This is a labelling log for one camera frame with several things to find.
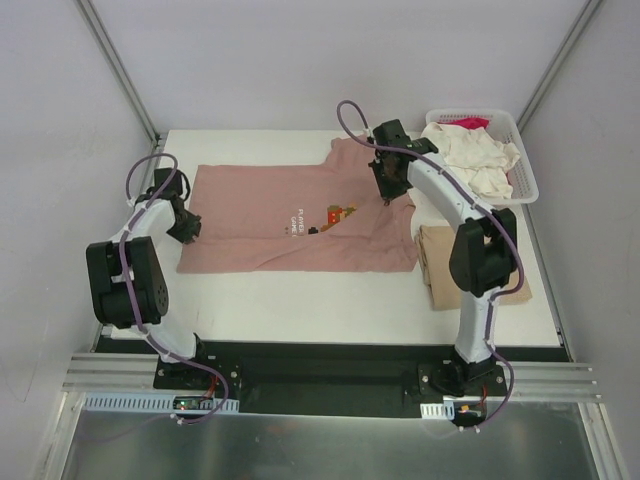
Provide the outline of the pink printed t shirt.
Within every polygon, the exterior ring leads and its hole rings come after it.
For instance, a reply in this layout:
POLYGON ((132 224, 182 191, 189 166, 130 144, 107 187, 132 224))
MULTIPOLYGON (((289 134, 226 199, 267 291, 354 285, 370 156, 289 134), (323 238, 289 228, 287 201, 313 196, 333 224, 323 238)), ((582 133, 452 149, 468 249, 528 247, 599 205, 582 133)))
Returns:
POLYGON ((201 218, 182 274, 410 272, 417 263, 408 195, 386 203, 373 151, 336 138, 317 165, 201 165, 189 209, 201 218))

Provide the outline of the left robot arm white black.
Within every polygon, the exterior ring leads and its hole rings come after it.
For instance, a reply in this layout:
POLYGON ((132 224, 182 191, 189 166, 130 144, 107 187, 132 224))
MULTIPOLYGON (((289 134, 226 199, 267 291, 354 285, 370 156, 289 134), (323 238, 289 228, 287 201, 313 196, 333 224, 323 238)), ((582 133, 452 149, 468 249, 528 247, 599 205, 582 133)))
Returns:
POLYGON ((201 217, 177 194, 137 199, 131 217, 109 240, 86 248, 90 293, 97 320, 149 344, 188 388, 204 387, 211 365, 197 334, 170 311, 169 288, 156 248, 163 240, 182 245, 200 233, 201 217))

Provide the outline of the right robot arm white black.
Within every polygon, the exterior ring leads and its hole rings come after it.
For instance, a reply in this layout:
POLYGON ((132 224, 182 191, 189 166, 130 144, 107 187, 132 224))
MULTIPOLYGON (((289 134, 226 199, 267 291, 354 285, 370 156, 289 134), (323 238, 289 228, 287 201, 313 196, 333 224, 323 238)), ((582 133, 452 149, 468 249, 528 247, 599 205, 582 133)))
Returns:
POLYGON ((517 220, 505 208, 493 209, 448 168, 440 155, 379 145, 370 163, 386 202, 410 188, 420 191, 455 230, 449 271, 461 291, 458 334, 448 363, 429 375, 434 390, 455 397, 481 388, 496 367, 493 323, 499 298, 511 274, 523 265, 517 250, 517 220))

